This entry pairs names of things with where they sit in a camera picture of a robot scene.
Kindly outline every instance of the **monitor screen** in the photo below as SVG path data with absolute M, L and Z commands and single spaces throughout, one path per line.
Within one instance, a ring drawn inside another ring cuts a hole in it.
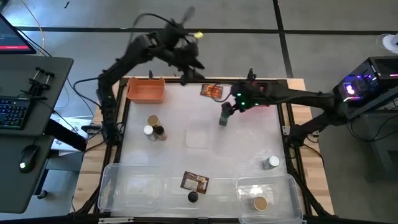
M 36 50 L 0 15 L 0 54 L 36 54 Z

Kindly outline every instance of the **gray floor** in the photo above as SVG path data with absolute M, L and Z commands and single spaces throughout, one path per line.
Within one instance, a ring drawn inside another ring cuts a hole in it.
M 176 20 L 188 6 L 197 13 L 190 28 L 276 29 L 272 0 L 25 0 L 47 27 L 130 27 L 141 12 L 154 12 Z M 398 30 L 396 0 L 279 0 L 284 28 L 288 30 Z M 18 0 L 11 0 L 3 14 L 15 26 L 37 26 Z M 155 19 L 143 19 L 138 27 L 162 27 Z M 41 43 L 39 32 L 26 32 Z M 124 52 L 129 34 L 97 32 L 45 32 L 46 49 L 56 57 L 71 57 L 75 64 L 71 82 L 97 76 Z M 308 90 L 330 91 L 368 56 L 391 55 L 376 46 L 375 35 L 286 35 L 295 78 L 304 78 Z M 259 77 L 285 78 L 286 71 L 278 34 L 205 34 L 200 40 L 200 60 L 208 77 L 242 77 L 253 68 Z M 128 75 L 174 75 L 175 69 L 154 60 Z M 88 116 L 90 112 L 67 86 L 57 104 L 63 116 Z M 78 89 L 95 98 L 96 83 Z M 345 127 L 330 127 L 321 134 L 321 152 L 335 213 L 355 218 L 397 223 L 398 185 L 366 182 L 368 145 L 357 142 Z M 1 214 L 0 219 L 61 215 L 69 212 L 77 176 L 56 171 L 46 181 L 52 198 L 32 199 L 22 215 Z M 57 194 L 62 188 L 67 194 Z

